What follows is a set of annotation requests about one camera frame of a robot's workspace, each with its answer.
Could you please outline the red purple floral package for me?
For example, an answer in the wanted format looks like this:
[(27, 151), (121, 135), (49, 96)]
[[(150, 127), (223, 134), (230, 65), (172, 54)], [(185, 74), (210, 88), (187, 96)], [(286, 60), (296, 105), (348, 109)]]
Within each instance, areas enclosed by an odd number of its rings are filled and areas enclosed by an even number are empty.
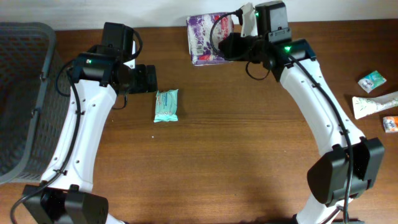
[[(211, 28), (223, 14), (224, 12), (218, 12), (187, 17), (188, 49), (194, 66), (228, 63), (223, 57), (214, 53), (210, 43)], [(227, 16), (215, 26), (212, 37), (213, 45), (218, 48), (218, 43), (227, 38), (232, 31), (232, 18)]]

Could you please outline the orange tissue pack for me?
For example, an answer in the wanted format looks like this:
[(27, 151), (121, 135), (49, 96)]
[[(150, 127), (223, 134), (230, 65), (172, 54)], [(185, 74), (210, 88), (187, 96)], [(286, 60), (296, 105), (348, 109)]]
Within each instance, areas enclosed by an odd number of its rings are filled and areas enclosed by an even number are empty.
[(397, 133), (398, 132), (398, 117), (397, 116), (386, 116), (382, 119), (383, 127), (386, 133)]

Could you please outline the green tissue pack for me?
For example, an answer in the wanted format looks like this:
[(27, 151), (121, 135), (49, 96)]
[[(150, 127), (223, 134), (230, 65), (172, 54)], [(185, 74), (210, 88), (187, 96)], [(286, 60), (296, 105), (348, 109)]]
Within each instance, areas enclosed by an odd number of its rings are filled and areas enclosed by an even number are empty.
[(358, 81), (358, 85), (366, 92), (370, 93), (375, 88), (383, 85), (387, 80), (377, 71), (373, 71)]

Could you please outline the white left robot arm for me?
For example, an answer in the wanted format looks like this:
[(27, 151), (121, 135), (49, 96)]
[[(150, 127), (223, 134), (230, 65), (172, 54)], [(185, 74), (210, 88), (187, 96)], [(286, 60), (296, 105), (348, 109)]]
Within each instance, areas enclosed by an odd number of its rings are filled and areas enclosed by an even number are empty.
[(106, 43), (65, 67), (69, 106), (52, 161), (19, 203), (37, 223), (119, 223), (106, 198), (92, 193), (96, 154), (119, 95), (157, 91), (155, 67), (136, 65), (143, 45)]

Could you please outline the white tube with brown cap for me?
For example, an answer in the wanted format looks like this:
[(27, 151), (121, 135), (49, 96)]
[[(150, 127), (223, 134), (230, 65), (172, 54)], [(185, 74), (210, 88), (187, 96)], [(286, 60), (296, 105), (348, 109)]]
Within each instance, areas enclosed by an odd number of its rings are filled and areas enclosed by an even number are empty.
[(378, 96), (375, 98), (352, 98), (355, 119), (361, 119), (370, 114), (388, 110), (397, 106), (397, 92)]

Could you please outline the teal wet wipes pack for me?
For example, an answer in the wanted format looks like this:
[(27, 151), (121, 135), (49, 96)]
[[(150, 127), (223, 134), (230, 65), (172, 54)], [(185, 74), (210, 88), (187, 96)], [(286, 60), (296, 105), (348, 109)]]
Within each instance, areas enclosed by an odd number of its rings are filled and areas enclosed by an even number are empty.
[(178, 89), (157, 92), (155, 99), (154, 122), (178, 121)]

